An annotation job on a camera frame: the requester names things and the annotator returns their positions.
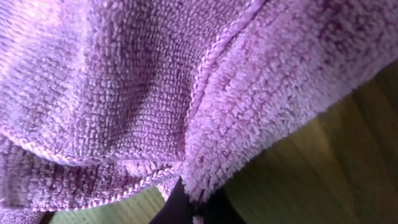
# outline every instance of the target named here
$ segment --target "folded towel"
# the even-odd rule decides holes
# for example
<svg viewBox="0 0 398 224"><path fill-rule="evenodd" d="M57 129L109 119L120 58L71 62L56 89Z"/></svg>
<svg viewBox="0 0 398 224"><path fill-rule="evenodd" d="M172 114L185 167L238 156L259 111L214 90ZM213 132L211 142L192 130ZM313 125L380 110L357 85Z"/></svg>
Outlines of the folded towel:
<svg viewBox="0 0 398 224"><path fill-rule="evenodd" d="M398 58L398 2L2 0L0 49L1 208L205 202Z"/></svg>

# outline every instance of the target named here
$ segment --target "wooden surface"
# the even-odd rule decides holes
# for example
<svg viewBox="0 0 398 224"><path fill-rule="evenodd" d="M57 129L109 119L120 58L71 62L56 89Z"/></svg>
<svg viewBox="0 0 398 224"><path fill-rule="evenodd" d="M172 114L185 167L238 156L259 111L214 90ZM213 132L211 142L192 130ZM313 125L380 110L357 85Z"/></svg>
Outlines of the wooden surface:
<svg viewBox="0 0 398 224"><path fill-rule="evenodd" d="M398 63L255 158L225 187L249 224L398 223ZM146 224L156 189L52 224Z"/></svg>
<svg viewBox="0 0 398 224"><path fill-rule="evenodd" d="M163 207L155 188L119 203L71 212L57 212L50 224L148 224Z"/></svg>

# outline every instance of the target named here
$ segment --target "black object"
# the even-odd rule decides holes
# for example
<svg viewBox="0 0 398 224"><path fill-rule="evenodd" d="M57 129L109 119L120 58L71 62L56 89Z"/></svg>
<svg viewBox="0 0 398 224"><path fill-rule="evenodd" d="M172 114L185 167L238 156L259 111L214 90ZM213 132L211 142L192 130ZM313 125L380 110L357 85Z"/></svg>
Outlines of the black object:
<svg viewBox="0 0 398 224"><path fill-rule="evenodd" d="M46 212L40 220L40 224L49 224L54 214L55 212Z"/></svg>
<svg viewBox="0 0 398 224"><path fill-rule="evenodd" d="M217 190L205 204L189 203L181 178L163 208L149 224L192 224L193 216L197 215L203 217L204 224L246 224L223 189Z"/></svg>

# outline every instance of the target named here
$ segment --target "wood grain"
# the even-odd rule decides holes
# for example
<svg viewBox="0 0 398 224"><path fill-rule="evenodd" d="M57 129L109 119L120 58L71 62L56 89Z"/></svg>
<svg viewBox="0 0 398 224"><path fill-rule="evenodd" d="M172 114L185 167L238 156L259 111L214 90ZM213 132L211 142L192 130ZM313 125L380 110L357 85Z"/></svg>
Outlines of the wood grain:
<svg viewBox="0 0 398 224"><path fill-rule="evenodd" d="M57 212L50 224L148 224L163 205L159 191L148 189L119 203Z"/></svg>
<svg viewBox="0 0 398 224"><path fill-rule="evenodd" d="M228 182L248 223L398 223L398 63Z"/></svg>

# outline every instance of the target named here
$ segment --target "microfiber towel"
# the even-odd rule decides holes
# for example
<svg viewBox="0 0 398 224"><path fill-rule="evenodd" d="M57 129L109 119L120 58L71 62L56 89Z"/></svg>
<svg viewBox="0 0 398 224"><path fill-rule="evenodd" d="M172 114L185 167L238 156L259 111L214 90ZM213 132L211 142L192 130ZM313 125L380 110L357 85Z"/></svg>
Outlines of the microfiber towel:
<svg viewBox="0 0 398 224"><path fill-rule="evenodd" d="M0 209L0 223L39 224L44 213Z"/></svg>
<svg viewBox="0 0 398 224"><path fill-rule="evenodd" d="M0 207L206 202L397 58L396 0L2 0Z"/></svg>

